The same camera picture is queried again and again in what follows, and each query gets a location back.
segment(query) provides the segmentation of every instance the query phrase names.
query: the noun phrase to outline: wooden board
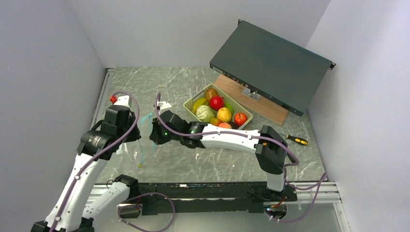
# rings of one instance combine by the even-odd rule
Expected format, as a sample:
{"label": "wooden board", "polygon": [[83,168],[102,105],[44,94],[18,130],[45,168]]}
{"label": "wooden board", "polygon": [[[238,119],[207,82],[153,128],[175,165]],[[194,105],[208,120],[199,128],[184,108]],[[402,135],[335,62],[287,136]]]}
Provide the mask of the wooden board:
{"label": "wooden board", "polygon": [[285,121],[286,115],[288,115],[289,111],[287,109],[262,96],[256,101],[243,95],[242,91],[245,86],[229,79],[224,75],[220,75],[214,84],[239,104],[246,106],[247,108],[279,125],[282,125],[283,121]]}

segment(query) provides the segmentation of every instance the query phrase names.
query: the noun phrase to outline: marble table surface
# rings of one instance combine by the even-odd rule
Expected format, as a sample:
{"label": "marble table surface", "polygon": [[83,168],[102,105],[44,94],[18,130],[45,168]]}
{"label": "marble table surface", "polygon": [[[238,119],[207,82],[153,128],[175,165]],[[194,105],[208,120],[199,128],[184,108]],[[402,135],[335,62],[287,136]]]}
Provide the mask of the marble table surface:
{"label": "marble table surface", "polygon": [[[161,100],[168,101],[173,106],[174,113],[191,121],[183,103],[207,84],[213,83],[218,76],[219,73],[209,67],[116,68],[109,95],[121,90],[130,92],[138,100],[142,119],[153,112],[155,97],[160,92]],[[106,108],[111,104],[108,99],[109,96],[106,96]],[[289,113],[282,126],[279,126],[252,111],[251,113],[253,120],[246,125],[245,130],[260,129],[262,125],[268,125],[279,133],[309,141],[307,146],[287,141],[289,149],[300,160],[298,166],[288,168],[288,180],[320,179],[324,168],[306,114],[299,117]],[[120,174],[133,176],[139,182],[266,181],[266,173],[259,167],[256,157],[250,153],[224,148],[189,149],[176,141],[154,147],[148,138],[149,124],[149,120],[146,120],[139,125],[141,146],[138,142],[126,143],[122,154],[114,154],[111,157],[97,183],[106,183]]]}

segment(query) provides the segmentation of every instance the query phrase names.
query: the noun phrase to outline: cabbage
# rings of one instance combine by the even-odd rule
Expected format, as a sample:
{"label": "cabbage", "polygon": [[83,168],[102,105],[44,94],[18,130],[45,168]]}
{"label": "cabbage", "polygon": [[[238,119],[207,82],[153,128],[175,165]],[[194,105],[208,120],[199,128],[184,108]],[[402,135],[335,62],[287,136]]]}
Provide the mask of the cabbage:
{"label": "cabbage", "polygon": [[196,110],[196,116],[203,122],[209,123],[211,118],[215,117],[212,109],[207,105],[201,105]]}

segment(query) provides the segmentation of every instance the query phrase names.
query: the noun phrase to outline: green plastic basket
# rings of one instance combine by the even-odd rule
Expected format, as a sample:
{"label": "green plastic basket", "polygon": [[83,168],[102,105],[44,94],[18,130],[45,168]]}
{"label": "green plastic basket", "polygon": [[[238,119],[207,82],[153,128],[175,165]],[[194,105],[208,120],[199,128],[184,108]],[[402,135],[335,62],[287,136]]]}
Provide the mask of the green plastic basket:
{"label": "green plastic basket", "polygon": [[218,87],[216,87],[214,84],[209,84],[207,85],[205,88],[202,89],[202,91],[198,92],[195,96],[193,96],[192,98],[186,100],[184,102],[184,108],[187,111],[187,114],[195,121],[201,121],[199,118],[196,117],[196,115],[191,111],[192,110],[192,106],[193,104],[196,102],[196,100],[198,100],[199,98],[205,98],[205,92],[209,89],[209,88],[214,88],[217,92],[218,95],[221,96],[223,98],[224,101],[228,102],[232,108],[234,109],[234,114],[232,115],[232,119],[231,121],[234,120],[234,116],[236,113],[244,113],[246,114],[246,117],[248,118],[247,121],[242,124],[242,126],[240,126],[238,128],[238,130],[242,130],[253,118],[253,115],[246,110],[242,105],[240,105],[239,103],[235,102],[235,100],[233,100],[231,97],[229,97],[226,93],[224,93],[222,90],[220,90]]}

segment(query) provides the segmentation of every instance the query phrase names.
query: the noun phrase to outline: red tip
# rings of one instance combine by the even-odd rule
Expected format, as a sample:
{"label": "red tip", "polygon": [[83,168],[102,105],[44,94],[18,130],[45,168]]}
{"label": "red tip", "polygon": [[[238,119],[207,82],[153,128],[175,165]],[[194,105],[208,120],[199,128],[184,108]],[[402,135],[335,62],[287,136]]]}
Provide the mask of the red tip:
{"label": "red tip", "polygon": [[116,96],[111,96],[110,97],[110,102],[112,102],[113,104],[117,101],[117,97]]}

